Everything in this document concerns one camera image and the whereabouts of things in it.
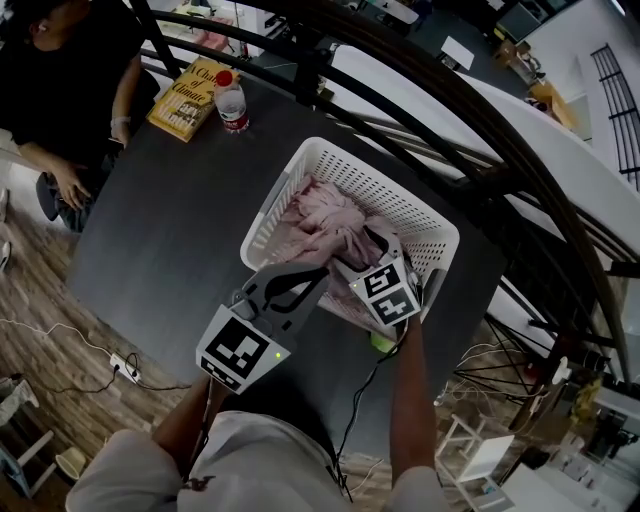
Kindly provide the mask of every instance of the person's arm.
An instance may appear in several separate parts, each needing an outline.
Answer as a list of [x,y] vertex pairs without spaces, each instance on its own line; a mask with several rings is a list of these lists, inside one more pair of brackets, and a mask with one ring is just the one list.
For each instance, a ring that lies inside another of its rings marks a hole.
[[[211,393],[209,393],[209,382],[212,386]],[[228,394],[227,388],[215,379],[201,377],[153,433],[151,438],[171,455],[181,475],[191,471],[193,462],[191,459],[202,432],[202,419],[207,401],[211,400],[206,427],[208,431]]]
[[398,354],[391,412],[391,468],[393,482],[405,471],[420,466],[434,468],[436,415],[429,399],[427,369],[418,315]]
[[114,122],[111,135],[122,142],[124,147],[127,147],[131,139],[129,122],[124,121],[124,119],[129,117],[129,111],[131,110],[133,95],[136,92],[136,86],[140,79],[140,73],[142,73],[142,62],[140,54],[137,54],[131,59],[122,78],[120,78],[120,83],[116,90],[116,97],[113,100],[113,107],[111,108],[111,119]]
[[18,146],[20,154],[37,169],[52,174],[58,183],[62,199],[74,210],[81,210],[82,195],[91,194],[78,179],[77,171],[86,169],[84,165],[74,164],[42,148],[35,142]]
[[182,475],[191,458],[211,398],[207,431],[227,390],[209,377],[198,379],[178,406],[150,436],[117,432],[98,453],[67,496],[68,512],[175,511]]
[[435,471],[436,414],[429,398],[422,327],[409,320],[398,354],[391,411],[393,489],[385,512],[416,512],[425,507],[445,512],[449,506]]

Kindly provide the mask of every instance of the bottle label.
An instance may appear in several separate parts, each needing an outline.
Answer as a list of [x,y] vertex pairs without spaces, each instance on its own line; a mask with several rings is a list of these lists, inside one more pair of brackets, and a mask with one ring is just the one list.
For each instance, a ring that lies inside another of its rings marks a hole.
[[242,130],[249,121],[246,107],[240,108],[236,112],[222,112],[220,110],[218,112],[225,128],[229,131]]

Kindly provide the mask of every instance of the black cable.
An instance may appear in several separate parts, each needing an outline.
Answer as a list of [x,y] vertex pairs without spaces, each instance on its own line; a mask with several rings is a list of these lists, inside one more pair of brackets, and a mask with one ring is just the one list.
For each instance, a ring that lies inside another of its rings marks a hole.
[[384,355],[384,357],[380,358],[376,362],[376,365],[373,367],[373,370],[367,377],[367,380],[365,381],[365,383],[353,395],[353,412],[351,414],[351,419],[347,424],[347,428],[344,431],[344,437],[342,438],[342,444],[340,445],[340,449],[336,453],[336,461],[334,465],[334,469],[337,473],[339,485],[342,486],[347,491],[347,494],[349,495],[349,500],[351,500],[352,503],[353,503],[353,499],[351,498],[351,493],[349,492],[349,488],[347,487],[347,478],[342,474],[342,471],[340,469],[340,457],[342,456],[342,452],[344,450],[345,445],[347,444],[347,439],[349,437],[349,434],[351,434],[351,431],[353,430],[353,427],[356,422],[356,418],[358,417],[358,410],[360,408],[360,401],[362,400],[362,395],[364,394],[367,387],[369,387],[369,385],[373,382],[373,379],[376,376],[376,373],[378,372],[378,368],[380,367],[380,365],[385,361],[388,361],[389,359],[395,357],[398,354],[398,352],[400,352],[400,349],[402,348],[402,345],[404,344],[404,341],[407,338],[406,334],[407,332],[405,330],[400,341],[389,352],[387,352]]
[[38,384],[35,387],[46,389],[47,391],[50,391],[51,393],[55,393],[56,395],[59,395],[62,393],[68,393],[69,391],[75,391],[76,393],[82,393],[85,395],[96,395],[98,393],[102,393],[103,391],[106,391],[109,388],[109,386],[113,384],[113,382],[116,380],[117,373],[118,373],[118,367],[115,366],[113,368],[113,375],[111,377],[111,380],[107,384],[102,386],[100,389],[82,389],[82,388],[77,388],[75,386],[69,386],[68,388],[63,388],[63,389],[52,389],[48,386],[45,386],[44,384]]
[[[131,359],[131,357],[133,356],[133,358],[135,359],[135,363],[133,363],[131,366],[133,366],[135,368],[136,372],[140,371],[140,364],[138,361],[138,354],[136,352],[131,352],[127,358],[124,360],[124,367],[127,370],[127,373],[129,374],[129,376],[134,379],[134,376],[131,374],[131,372],[129,371],[129,365],[131,363],[129,363],[129,359]],[[171,386],[168,388],[154,388],[151,386],[147,386],[146,384],[142,384],[141,382],[135,382],[135,385],[142,388],[142,389],[148,389],[149,391],[174,391],[176,389],[189,389],[191,388],[191,386]]]

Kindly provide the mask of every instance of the curved handrail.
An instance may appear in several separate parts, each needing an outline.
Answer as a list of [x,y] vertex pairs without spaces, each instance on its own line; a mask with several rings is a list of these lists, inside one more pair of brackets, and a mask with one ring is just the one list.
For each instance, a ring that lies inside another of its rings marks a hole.
[[[253,44],[257,43],[257,46],[268,46],[272,49],[272,51],[276,53],[289,55],[300,61],[302,60],[302,56],[295,55],[290,48],[282,49],[282,47],[279,45],[274,45],[271,42],[264,41],[264,38],[261,39],[260,36],[256,36],[252,33],[247,33],[246,31],[240,29],[229,28],[228,25],[221,25],[215,22],[209,22],[200,19],[193,20],[192,18],[185,15],[167,14],[162,12],[156,12],[156,16],[158,17],[158,19],[171,20],[173,23],[179,23],[188,26],[202,27],[204,29],[206,29],[207,27],[216,29],[219,28],[220,33],[227,32],[236,36],[239,35],[240,37],[245,37],[248,41],[252,41]],[[504,231],[504,229],[502,229],[504,227],[503,225],[510,223],[511,233],[513,233],[514,229],[522,233],[526,233],[530,239],[533,239],[533,243],[529,244],[530,249],[542,253],[541,256],[550,263],[559,279],[564,282],[564,285],[568,289],[569,293],[576,298],[575,305],[577,310],[583,316],[589,328],[595,331],[595,326],[592,322],[590,311],[585,307],[582,301],[579,300],[574,284],[567,277],[567,275],[562,272],[560,265],[546,250],[545,246],[537,240],[537,235],[530,229],[530,226],[528,226],[527,223],[523,222],[523,219],[517,213],[513,205],[511,205],[508,201],[501,197],[500,194],[496,193],[496,191],[493,190],[492,187],[484,187],[484,192],[491,193],[493,198],[491,199],[490,204],[480,205],[481,207],[483,207],[484,211],[483,215],[478,215],[477,210],[474,209],[476,206],[478,206],[476,204],[476,201],[469,200],[469,197],[463,198],[460,196],[460,194],[455,193],[456,191],[452,190],[450,184],[444,182],[442,177],[438,173],[433,171],[423,162],[417,160],[411,153],[405,151],[399,144],[391,140],[391,138],[381,134],[378,130],[372,129],[367,123],[363,123],[358,117],[342,109],[333,102],[329,102],[321,96],[316,95],[314,91],[304,89],[299,85],[283,79],[282,77],[270,71],[255,66],[254,64],[251,64],[244,60],[239,60],[236,57],[221,53],[217,50],[205,48],[196,43],[182,41],[170,36],[165,36],[164,41],[166,41],[171,46],[204,55],[206,57],[218,60],[219,62],[234,66],[240,70],[248,72],[253,76],[276,85],[282,90],[285,90],[295,95],[296,97],[303,99],[303,101],[308,104],[315,104],[321,110],[334,115],[336,118],[356,128],[357,131],[359,131],[361,134],[369,137],[372,141],[379,144],[382,148],[384,148],[390,154],[394,155],[401,162],[404,162],[409,167],[409,169],[416,173],[417,177],[427,185],[429,185],[433,191],[438,193],[449,203],[453,204],[459,210],[464,212],[467,215],[468,220],[474,223],[478,223],[478,221],[482,219],[480,222],[482,228],[485,230],[489,238],[493,239],[494,241],[497,240],[500,243],[500,247],[503,249],[503,251],[505,251],[505,254],[509,258],[521,262],[524,261],[522,254],[519,253],[516,247],[512,246],[512,238],[508,233]],[[186,67],[188,63],[180,62],[180,65]],[[326,68],[323,66],[317,67],[323,70],[326,69],[326,74],[330,76],[334,81],[336,81],[336,83],[342,84],[348,89],[350,88],[352,90],[359,91],[359,93],[362,94],[363,97],[366,97],[368,101],[371,101],[383,112],[387,113],[395,119],[402,119],[407,124],[412,125],[416,134],[422,137],[424,140],[433,141],[434,146],[437,146],[439,148],[447,148],[448,155],[454,154],[456,157],[449,158],[450,163],[457,165],[458,170],[462,171],[469,178],[474,179],[476,183],[483,181],[483,174],[478,173],[476,169],[472,168],[469,163],[464,162],[464,165],[459,164],[459,162],[461,161],[460,155],[456,151],[454,151],[453,148],[449,147],[449,143],[447,141],[442,139],[439,135],[432,132],[428,128],[424,127],[411,115],[402,110],[399,111],[397,106],[390,103],[384,96],[371,90],[369,87],[362,83],[356,82],[356,84],[354,84],[351,78],[347,77],[339,70]],[[534,269],[531,269],[531,275],[540,289],[546,294],[547,300],[557,306],[558,298],[555,295],[549,293],[549,290],[545,286],[544,280],[534,272]],[[571,326],[571,324],[574,323],[573,319],[568,320],[568,323]]]
[[[627,348],[613,292],[572,204],[537,154],[480,94],[455,73],[444,68],[413,43],[390,33],[383,27],[359,15],[349,15],[349,11],[326,0],[307,0],[306,2],[243,0],[241,3],[284,15],[290,21],[295,20],[319,29],[323,33],[337,37],[361,49],[434,97],[484,139],[509,168],[519,174],[527,188],[535,194],[569,246],[574,250],[576,259],[583,264],[585,276],[588,277],[593,285],[596,298],[609,325],[611,336],[614,339],[620,358],[624,378],[627,382],[630,381]],[[208,30],[222,33],[222,31],[217,30],[213,23],[211,25],[207,24],[207,26],[210,27]],[[189,43],[184,41],[170,40],[170,42],[175,46],[195,50],[193,46],[189,46]],[[318,66],[316,62],[308,64],[314,68]],[[290,90],[290,87],[286,84],[276,85],[284,85],[283,88],[285,90]],[[345,114],[345,111],[336,110],[330,103],[325,103],[324,107],[327,107],[323,109],[329,113],[337,112],[336,117],[341,117]],[[352,126],[358,127],[358,129],[360,129],[359,127],[364,128],[366,131],[370,129],[368,126],[362,126],[363,124],[366,125],[366,123],[362,123],[362,121],[353,117],[348,122]],[[391,143],[390,147],[392,148],[390,152],[398,156],[402,161],[411,161],[411,159],[407,159],[406,155],[398,153],[397,149],[401,148],[396,146],[395,143]],[[457,152],[455,154],[449,153],[446,156],[447,158],[451,156],[454,161],[457,160],[455,162],[456,166],[459,164],[461,167],[465,167],[468,164],[463,158],[460,158]],[[482,184],[481,174],[476,174],[472,171],[467,176],[476,183]],[[439,193],[443,192],[443,195],[450,196],[441,188],[442,184],[438,183],[436,178],[433,176],[427,177],[436,184],[437,188],[440,188]],[[483,188],[483,191],[490,196],[492,195],[490,189]],[[491,200],[496,200],[502,207],[507,207],[504,203],[508,202],[502,197],[491,197]]]

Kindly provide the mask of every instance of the red bottle cap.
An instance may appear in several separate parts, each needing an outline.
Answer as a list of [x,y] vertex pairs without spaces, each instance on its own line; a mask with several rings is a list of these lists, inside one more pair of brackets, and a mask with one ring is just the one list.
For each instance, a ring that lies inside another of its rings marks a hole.
[[231,85],[231,82],[233,82],[233,75],[231,74],[231,71],[220,71],[216,75],[216,84],[218,84],[220,87]]

